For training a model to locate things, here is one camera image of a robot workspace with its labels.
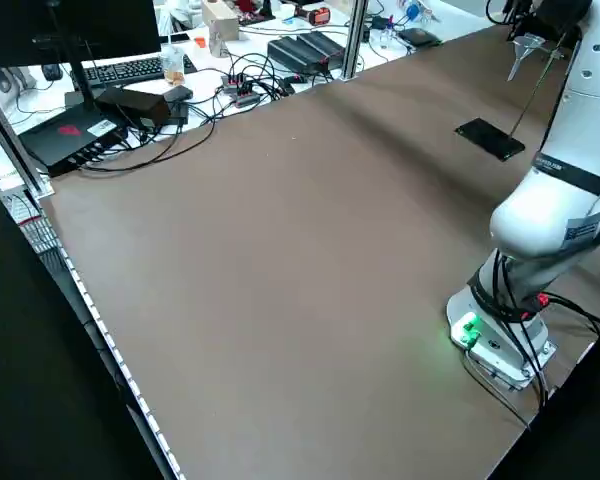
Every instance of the smartphone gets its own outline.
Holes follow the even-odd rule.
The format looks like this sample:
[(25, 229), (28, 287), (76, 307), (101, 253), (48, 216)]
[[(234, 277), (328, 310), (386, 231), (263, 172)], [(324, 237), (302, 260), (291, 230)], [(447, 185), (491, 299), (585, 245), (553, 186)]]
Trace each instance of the smartphone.
[[(188, 42), (189, 40), (190, 40), (189, 35), (187, 35), (184, 32), (171, 34), (171, 43)], [(160, 43), (162, 45), (169, 43), (169, 36), (168, 35), (160, 35)]]

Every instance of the keyboard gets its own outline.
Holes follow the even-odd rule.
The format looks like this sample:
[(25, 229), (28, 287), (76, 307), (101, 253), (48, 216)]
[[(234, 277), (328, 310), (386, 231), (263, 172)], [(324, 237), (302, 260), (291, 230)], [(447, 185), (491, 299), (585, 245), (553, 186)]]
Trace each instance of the keyboard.
[[(85, 74), (91, 88), (106, 88), (113, 85), (128, 85), (130, 83), (146, 82), (164, 78), (160, 57), (142, 58), (130, 62), (114, 63), (95, 68), (85, 68)], [(184, 73), (197, 72), (189, 57), (184, 56)], [(73, 86), (78, 87), (73, 72), (71, 72)]]

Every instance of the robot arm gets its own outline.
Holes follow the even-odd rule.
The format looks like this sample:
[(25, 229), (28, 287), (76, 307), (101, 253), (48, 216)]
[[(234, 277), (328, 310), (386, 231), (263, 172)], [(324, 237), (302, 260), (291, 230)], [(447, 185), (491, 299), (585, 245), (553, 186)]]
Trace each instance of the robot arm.
[[(542, 7), (547, 17), (551, 5)], [(512, 320), (500, 306), (518, 312), (600, 244), (600, 0), (593, 0), (581, 26), (580, 48), (546, 141), (492, 215), (497, 248), (447, 305), (453, 341), (515, 388), (530, 383), (555, 346), (540, 315), (523, 312)], [(475, 344), (463, 331), (470, 318), (481, 323)]]
[(590, 216), (600, 198), (600, 0), (585, 22), (546, 142), (492, 216), (494, 240), (514, 258), (535, 259), (567, 248), (569, 222)]

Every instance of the metal pole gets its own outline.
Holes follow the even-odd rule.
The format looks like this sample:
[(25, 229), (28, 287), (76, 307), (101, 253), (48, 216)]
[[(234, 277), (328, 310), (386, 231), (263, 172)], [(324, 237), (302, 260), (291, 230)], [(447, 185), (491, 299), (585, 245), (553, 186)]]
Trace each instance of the metal pole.
[(38, 173), (35, 164), (2, 112), (2, 108), (0, 108), (0, 145), (33, 196), (38, 198), (48, 194), (49, 186)]
[(553, 61), (556, 58), (560, 58), (559, 49), (560, 49), (560, 46), (562, 45), (562, 41), (565, 39), (566, 36), (567, 36), (566, 33), (563, 34), (560, 37), (560, 40), (558, 41), (558, 44), (556, 45), (556, 48), (554, 48), (553, 50), (551, 50), (551, 53), (549, 54), (549, 60), (547, 61), (547, 64), (545, 65), (544, 70), (540, 74), (540, 78), (536, 82), (536, 85), (533, 87), (533, 91), (531, 92), (531, 95), (529, 96), (529, 99), (527, 100), (527, 103), (525, 104), (524, 108), (522, 109), (522, 112), (520, 113), (520, 116), (518, 117), (518, 120), (516, 120), (516, 123), (513, 125), (513, 128), (509, 132), (509, 137), (508, 138), (513, 137), (513, 134), (516, 133), (516, 130), (518, 129), (518, 126), (520, 126), (520, 122), (522, 121), (522, 117), (524, 117), (525, 113), (527, 113), (527, 110), (531, 106), (531, 102), (533, 102), (533, 99), (535, 98), (536, 93), (538, 92), (538, 88), (540, 88), (540, 85), (544, 81), (544, 77), (546, 77), (547, 73), (549, 73), (549, 69), (551, 68), (551, 64), (553, 63)]
[(340, 77), (342, 80), (349, 80), (356, 74), (358, 53), (364, 30), (364, 16), (368, 5), (369, 0), (354, 0), (351, 7), (351, 23), (349, 24), (349, 35), (347, 37), (347, 46), (345, 47), (344, 60), (342, 62), (342, 75)]

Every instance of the power adapter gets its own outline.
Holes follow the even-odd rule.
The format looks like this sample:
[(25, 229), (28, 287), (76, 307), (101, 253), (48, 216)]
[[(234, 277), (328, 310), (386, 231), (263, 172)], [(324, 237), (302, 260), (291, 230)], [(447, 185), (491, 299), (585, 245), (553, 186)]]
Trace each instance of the power adapter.
[(384, 30), (389, 25), (389, 19), (375, 16), (371, 19), (371, 30)]
[(111, 113), (130, 122), (135, 128), (156, 128), (171, 116), (164, 96), (109, 87), (96, 98), (102, 112)]

